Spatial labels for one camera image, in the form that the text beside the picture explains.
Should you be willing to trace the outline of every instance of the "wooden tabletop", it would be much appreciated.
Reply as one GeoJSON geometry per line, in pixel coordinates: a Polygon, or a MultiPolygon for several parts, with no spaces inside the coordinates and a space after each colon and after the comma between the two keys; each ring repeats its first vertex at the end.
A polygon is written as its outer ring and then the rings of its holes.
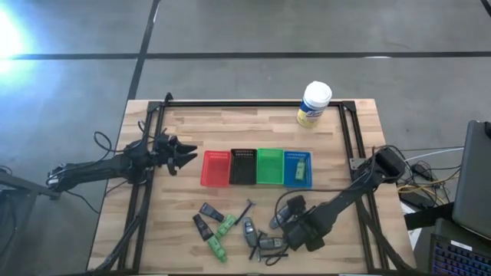
{"type": "MultiPolygon", "coordinates": [[[[370,156],[372,146],[385,144],[377,108],[374,100],[355,102],[364,145],[370,156]]],[[[118,149],[141,137],[137,121],[145,119],[147,103],[147,100],[128,102],[118,149]]],[[[233,214],[237,217],[246,207],[246,200],[251,199],[257,205],[247,215],[252,217],[256,228],[268,232],[270,236],[281,235],[279,229],[271,230],[268,223],[273,216],[275,201],[285,192],[285,188],[267,185],[218,189],[203,187],[199,184],[199,178],[205,150],[280,147],[285,150],[309,151],[312,153],[314,188],[344,188],[350,184],[338,109],[328,107],[314,129],[298,125],[297,111],[295,107],[166,108],[163,126],[167,128],[167,133],[177,135],[184,143],[197,145],[198,157],[183,167],[177,176],[170,176],[165,166],[156,170],[140,267],[142,273],[366,272],[354,205],[338,216],[331,233],[324,238],[326,246],[314,252],[307,252],[305,246],[297,251],[290,250],[289,257],[272,267],[266,267],[264,262],[258,263],[255,258],[248,260],[250,248],[239,226],[232,227],[221,240],[228,261],[220,263],[203,242],[193,223],[192,217],[204,202],[224,215],[233,214]]],[[[354,137],[352,140],[353,145],[356,145],[354,137]]],[[[121,179],[112,179],[107,188],[119,182],[121,179]]],[[[104,200],[89,268],[97,267],[120,239],[130,190],[129,185],[121,186],[104,200]]],[[[310,192],[303,195],[309,207],[328,201],[335,194],[310,192]]],[[[414,266],[414,256],[395,186],[381,185],[375,198],[383,233],[403,259],[414,266]]],[[[217,222],[205,216],[203,218],[213,231],[217,229],[217,222]]],[[[377,258],[373,237],[371,244],[374,257],[377,258]]],[[[131,250],[128,260],[133,257],[131,250]]]]}

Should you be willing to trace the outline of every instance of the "small box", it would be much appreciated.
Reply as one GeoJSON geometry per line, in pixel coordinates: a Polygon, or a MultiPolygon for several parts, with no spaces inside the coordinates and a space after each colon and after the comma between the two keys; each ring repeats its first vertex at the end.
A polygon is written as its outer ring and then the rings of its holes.
{"type": "Polygon", "coordinates": [[[206,150],[203,157],[201,186],[228,187],[230,177],[230,152],[206,150]]]}
{"type": "Polygon", "coordinates": [[[255,184],[256,149],[232,149],[230,184],[255,184]]]}
{"type": "Polygon", "coordinates": [[[257,183],[283,185],[283,149],[258,149],[257,183]]]}
{"type": "Polygon", "coordinates": [[[288,188],[312,188],[312,163],[310,153],[285,151],[285,186],[288,188]],[[297,164],[300,159],[305,160],[305,174],[303,180],[295,179],[297,164]]]}

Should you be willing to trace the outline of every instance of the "yellow label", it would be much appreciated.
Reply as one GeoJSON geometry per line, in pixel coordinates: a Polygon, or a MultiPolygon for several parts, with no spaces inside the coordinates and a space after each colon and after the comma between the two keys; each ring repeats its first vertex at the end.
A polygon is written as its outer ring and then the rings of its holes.
{"type": "Polygon", "coordinates": [[[312,117],[309,116],[307,112],[303,110],[298,110],[297,121],[303,127],[315,127],[318,123],[319,116],[312,117]]]}

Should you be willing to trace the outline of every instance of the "white cable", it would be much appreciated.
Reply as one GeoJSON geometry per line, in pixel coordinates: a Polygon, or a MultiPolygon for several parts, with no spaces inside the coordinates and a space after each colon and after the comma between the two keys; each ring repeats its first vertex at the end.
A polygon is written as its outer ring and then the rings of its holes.
{"type": "Polygon", "coordinates": [[[457,149],[446,149],[446,150],[441,150],[441,151],[437,151],[437,152],[434,152],[434,153],[427,153],[427,154],[423,154],[423,155],[420,155],[420,156],[415,156],[415,157],[411,157],[411,158],[408,158],[404,161],[411,161],[413,159],[419,159],[419,158],[423,158],[423,157],[426,157],[426,156],[432,156],[432,155],[435,155],[435,154],[440,154],[440,153],[448,153],[448,152],[452,152],[452,151],[456,151],[456,150],[463,150],[463,147],[460,147],[460,148],[457,148],[457,149]]]}

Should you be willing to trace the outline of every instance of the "yellow cable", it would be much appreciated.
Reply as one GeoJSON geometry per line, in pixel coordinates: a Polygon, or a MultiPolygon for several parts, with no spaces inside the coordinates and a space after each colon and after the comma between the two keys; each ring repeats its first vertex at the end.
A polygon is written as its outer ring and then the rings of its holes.
{"type": "Polygon", "coordinates": [[[444,179],[444,180],[437,180],[437,181],[433,181],[433,182],[428,182],[428,183],[414,183],[418,186],[425,186],[425,185],[434,185],[434,184],[438,184],[438,183],[442,183],[442,182],[447,182],[451,179],[455,179],[455,178],[459,178],[459,176],[451,176],[447,179],[444,179]]]}
{"type": "Polygon", "coordinates": [[[431,195],[436,196],[436,197],[437,197],[437,199],[438,199],[440,202],[442,202],[442,204],[446,204],[446,203],[444,202],[444,200],[443,200],[443,199],[441,199],[441,198],[440,198],[440,197],[439,197],[437,194],[435,194],[434,192],[432,192],[431,190],[429,190],[428,188],[425,188],[425,187],[423,187],[423,186],[414,187],[414,186],[404,185],[404,186],[401,186],[401,187],[397,188],[397,191],[398,191],[399,193],[412,193],[412,192],[416,192],[416,191],[418,191],[418,190],[423,190],[423,191],[425,191],[425,192],[428,192],[428,193],[430,193],[431,195]]]}

